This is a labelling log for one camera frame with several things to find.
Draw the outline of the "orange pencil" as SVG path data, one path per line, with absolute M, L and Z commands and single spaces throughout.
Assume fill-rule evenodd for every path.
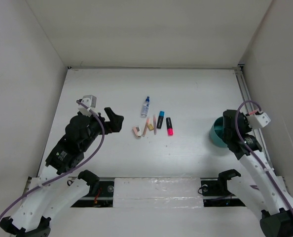
M 149 125 L 149 117 L 147 117 L 147 119 L 146 119 L 145 127 L 144 127 L 143 134 L 142 134 L 143 137 L 145 137 L 145 135 L 146 135 L 148 125 Z

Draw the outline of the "pink pencil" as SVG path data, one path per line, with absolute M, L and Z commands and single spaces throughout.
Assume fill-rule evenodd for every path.
M 154 135 L 156 135 L 157 134 L 157 120 L 156 120 L 156 115 L 153 115 L 153 127 L 154 127 L 153 133 L 154 133 Z

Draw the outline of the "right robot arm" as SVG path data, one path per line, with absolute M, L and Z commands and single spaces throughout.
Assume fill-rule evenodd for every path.
M 226 110 L 217 128 L 226 147 L 252 181 L 242 172 L 223 171 L 216 178 L 117 178 L 115 208 L 198 208 L 242 203 L 258 219 L 267 237 L 293 237 L 293 197 L 265 158 L 252 130 L 270 123 L 262 111 L 243 114 Z

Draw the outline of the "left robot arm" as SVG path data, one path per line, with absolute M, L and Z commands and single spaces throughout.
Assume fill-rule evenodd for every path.
M 65 134 L 45 160 L 37 185 L 14 202 L 21 203 L 14 214 L 8 217 L 1 215 L 2 230 L 15 237 L 47 237 L 51 222 L 63 209 L 69 208 L 85 195 L 97 193 L 100 178 L 84 170 L 60 197 L 56 197 L 63 178 L 88 162 L 84 154 L 95 139 L 121 131 L 124 117 L 115 114 L 110 107 L 104 110 L 108 121 L 90 107 L 80 107 L 66 126 Z

